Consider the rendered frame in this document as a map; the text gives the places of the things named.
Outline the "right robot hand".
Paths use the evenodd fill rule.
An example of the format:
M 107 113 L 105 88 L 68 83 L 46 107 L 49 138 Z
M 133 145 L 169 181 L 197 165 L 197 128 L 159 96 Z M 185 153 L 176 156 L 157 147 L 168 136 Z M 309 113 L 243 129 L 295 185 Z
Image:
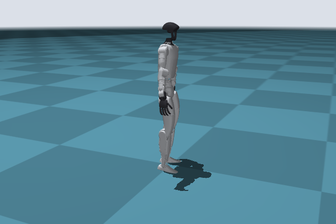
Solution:
M 169 110 L 168 110 L 168 106 L 171 108 L 171 109 L 173 109 L 171 106 L 170 106 L 170 104 L 167 102 L 167 100 L 166 100 L 166 92 L 164 91 L 164 96 L 163 97 L 159 97 L 159 99 L 161 100 L 160 101 L 160 103 L 159 103 L 159 107 L 160 107 L 160 114 L 161 115 L 167 115 L 168 116 L 168 114 L 171 114 L 170 112 L 169 112 Z M 161 109 L 162 108 L 162 109 Z M 166 110 L 167 110 L 167 112 L 168 112 L 168 114 L 167 114 L 167 112 L 166 112 Z M 165 115 L 165 116 L 166 116 Z

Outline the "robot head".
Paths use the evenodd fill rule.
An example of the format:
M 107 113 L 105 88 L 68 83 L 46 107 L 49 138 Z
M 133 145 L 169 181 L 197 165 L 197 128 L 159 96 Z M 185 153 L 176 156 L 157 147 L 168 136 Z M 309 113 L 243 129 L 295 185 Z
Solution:
M 173 45 L 172 41 L 176 40 L 176 33 L 177 33 L 177 30 L 179 29 L 179 26 L 175 23 L 169 22 L 169 23 L 164 24 L 162 29 L 167 30 L 167 32 L 171 33 L 171 36 L 172 36 L 171 38 L 167 38 L 163 44 L 165 44 L 166 42 L 170 42 L 170 45 Z

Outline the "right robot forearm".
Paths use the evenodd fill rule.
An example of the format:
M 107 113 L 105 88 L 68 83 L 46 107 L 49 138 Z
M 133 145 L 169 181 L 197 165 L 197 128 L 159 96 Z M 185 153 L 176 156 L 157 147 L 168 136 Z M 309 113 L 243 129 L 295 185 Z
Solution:
M 163 73 L 163 69 L 160 68 L 159 72 L 158 72 L 158 82 L 159 82 L 159 87 L 158 87 L 158 91 L 159 91 L 159 97 L 163 97 L 164 96 L 164 91 L 166 92 L 166 78 L 162 76 Z

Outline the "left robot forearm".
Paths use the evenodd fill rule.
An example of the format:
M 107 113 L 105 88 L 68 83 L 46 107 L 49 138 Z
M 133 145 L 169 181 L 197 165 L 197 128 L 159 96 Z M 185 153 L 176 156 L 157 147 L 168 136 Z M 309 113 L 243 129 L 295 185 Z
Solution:
M 175 77 L 170 80 L 172 80 L 172 86 L 174 87 L 176 84 L 176 73 L 175 73 Z

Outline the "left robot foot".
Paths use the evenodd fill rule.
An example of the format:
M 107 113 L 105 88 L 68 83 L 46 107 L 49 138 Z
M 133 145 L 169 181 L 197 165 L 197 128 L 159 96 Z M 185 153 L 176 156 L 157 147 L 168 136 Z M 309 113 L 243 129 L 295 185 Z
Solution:
M 162 160 L 160 159 L 160 162 L 162 162 Z M 179 163 L 181 162 L 180 160 L 174 159 L 172 157 L 170 157 L 170 159 L 168 160 L 168 163 Z

